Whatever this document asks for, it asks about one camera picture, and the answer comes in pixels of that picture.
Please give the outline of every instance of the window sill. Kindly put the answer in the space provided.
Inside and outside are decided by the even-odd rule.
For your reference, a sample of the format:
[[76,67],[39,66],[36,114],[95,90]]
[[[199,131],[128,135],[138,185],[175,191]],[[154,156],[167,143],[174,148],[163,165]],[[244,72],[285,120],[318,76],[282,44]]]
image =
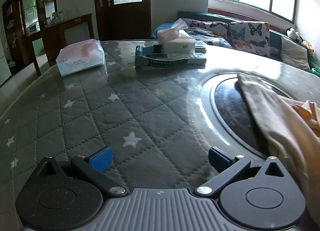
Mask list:
[[295,28],[296,26],[280,17],[277,17],[268,12],[262,11],[260,9],[243,5],[240,3],[235,3],[233,1],[228,0],[208,0],[208,8],[225,10],[237,14],[241,14],[244,16],[252,17],[254,19],[260,21],[266,21],[270,24],[279,27],[283,30],[286,30],[289,27]]

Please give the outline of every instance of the beige pillow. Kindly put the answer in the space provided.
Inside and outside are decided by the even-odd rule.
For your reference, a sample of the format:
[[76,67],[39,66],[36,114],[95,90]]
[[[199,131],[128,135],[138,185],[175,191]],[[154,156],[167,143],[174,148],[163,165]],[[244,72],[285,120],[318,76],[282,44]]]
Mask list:
[[306,48],[285,37],[281,37],[281,44],[282,47],[280,55],[284,63],[310,72]]

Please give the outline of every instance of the wooden console table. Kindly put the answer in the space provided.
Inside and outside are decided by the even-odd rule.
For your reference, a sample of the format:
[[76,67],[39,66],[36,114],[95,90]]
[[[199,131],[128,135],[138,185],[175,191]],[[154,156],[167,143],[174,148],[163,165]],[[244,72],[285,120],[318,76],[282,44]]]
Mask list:
[[86,14],[76,18],[61,21],[57,24],[47,26],[44,29],[27,36],[26,44],[27,50],[30,53],[29,58],[31,59],[31,61],[33,61],[38,76],[41,75],[41,72],[32,42],[42,38],[48,63],[50,66],[53,66],[56,63],[56,58],[58,57],[60,50],[67,46],[66,37],[64,34],[65,30],[82,23],[88,23],[89,35],[90,38],[93,39],[94,34],[92,27],[92,14]]

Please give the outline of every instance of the triangular cutout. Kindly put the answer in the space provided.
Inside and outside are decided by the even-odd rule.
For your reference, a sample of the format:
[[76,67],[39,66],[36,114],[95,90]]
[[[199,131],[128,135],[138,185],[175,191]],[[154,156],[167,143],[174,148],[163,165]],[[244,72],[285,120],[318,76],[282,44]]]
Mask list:
[[57,174],[57,171],[53,167],[53,165],[50,162],[46,162],[43,166],[42,169],[39,171],[37,174],[38,177],[42,176],[49,176],[49,175],[55,175]]
[[269,164],[269,167],[267,168],[265,174],[270,176],[284,177],[282,171],[278,167],[278,164],[276,164],[275,162]]

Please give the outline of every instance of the green plastic object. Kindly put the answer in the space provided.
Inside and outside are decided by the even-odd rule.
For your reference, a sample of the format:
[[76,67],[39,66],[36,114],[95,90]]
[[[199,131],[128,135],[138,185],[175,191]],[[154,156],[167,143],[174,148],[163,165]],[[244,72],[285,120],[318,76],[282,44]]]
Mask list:
[[314,68],[311,69],[311,73],[320,77],[320,70],[318,70],[318,69],[314,69]]

